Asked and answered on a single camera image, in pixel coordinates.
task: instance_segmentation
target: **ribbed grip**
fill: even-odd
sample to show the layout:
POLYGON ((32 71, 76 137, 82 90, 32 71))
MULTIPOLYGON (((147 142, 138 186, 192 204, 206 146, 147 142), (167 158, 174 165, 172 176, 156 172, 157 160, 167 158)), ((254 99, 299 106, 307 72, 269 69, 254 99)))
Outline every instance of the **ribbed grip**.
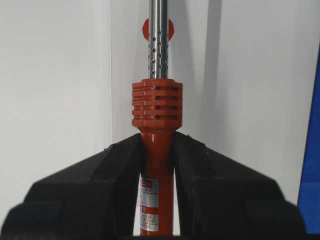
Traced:
POLYGON ((182 83, 168 78, 132 84, 132 125, 138 129, 178 129, 182 126, 182 83))

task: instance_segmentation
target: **perforated metal tube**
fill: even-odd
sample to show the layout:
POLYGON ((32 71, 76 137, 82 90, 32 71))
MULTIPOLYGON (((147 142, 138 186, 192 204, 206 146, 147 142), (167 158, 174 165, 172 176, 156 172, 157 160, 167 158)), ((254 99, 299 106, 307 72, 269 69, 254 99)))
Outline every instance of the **perforated metal tube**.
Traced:
POLYGON ((149 78, 168 77, 168 1, 149 0, 149 78))

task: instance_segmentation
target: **white label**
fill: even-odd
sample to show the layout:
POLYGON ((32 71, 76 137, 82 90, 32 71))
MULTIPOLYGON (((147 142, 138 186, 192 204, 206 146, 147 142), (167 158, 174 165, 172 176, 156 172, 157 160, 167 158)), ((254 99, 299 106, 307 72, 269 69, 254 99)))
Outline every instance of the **white label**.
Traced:
POLYGON ((159 225, 140 222, 140 228, 149 232, 156 232, 159 230, 159 225))
POLYGON ((140 213, 140 221, 145 224, 159 224, 158 214, 140 213))
POLYGON ((158 179, 156 178, 143 178, 141 182, 141 192, 146 194, 158 193, 158 179))
POLYGON ((140 204, 144 207, 158 208, 158 194, 140 192, 140 204))
POLYGON ((140 228, 149 232, 159 230, 159 215, 145 213, 149 208, 158 208, 158 179, 143 178, 140 193, 140 228))
POLYGON ((158 179, 143 178, 141 181, 140 204, 144 207, 158 208, 158 179))
POLYGON ((157 214, 140 213, 140 228, 150 232, 159 230, 159 216, 157 214))

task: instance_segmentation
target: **blue object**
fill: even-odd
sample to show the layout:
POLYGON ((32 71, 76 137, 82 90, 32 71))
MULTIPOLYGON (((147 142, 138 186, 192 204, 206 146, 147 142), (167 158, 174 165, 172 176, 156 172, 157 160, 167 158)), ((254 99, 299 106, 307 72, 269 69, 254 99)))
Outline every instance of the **blue object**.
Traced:
POLYGON ((308 234, 320 233, 320 50, 315 74, 298 208, 308 234))

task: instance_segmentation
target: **red disc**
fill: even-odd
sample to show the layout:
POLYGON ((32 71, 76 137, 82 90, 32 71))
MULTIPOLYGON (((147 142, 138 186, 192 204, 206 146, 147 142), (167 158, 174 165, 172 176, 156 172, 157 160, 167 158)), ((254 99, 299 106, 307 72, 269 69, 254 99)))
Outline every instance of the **red disc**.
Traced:
MULTIPOLYGON (((147 18, 144 21, 144 24, 143 24, 143 27, 142 27, 142 33, 143 33, 144 38, 146 40, 149 40, 149 18, 147 18)), ((170 19, 169 19, 169 31, 168 31, 168 33, 169 33, 169 41, 170 41, 170 39, 172 38, 172 36, 175 33, 174 24, 170 19)))

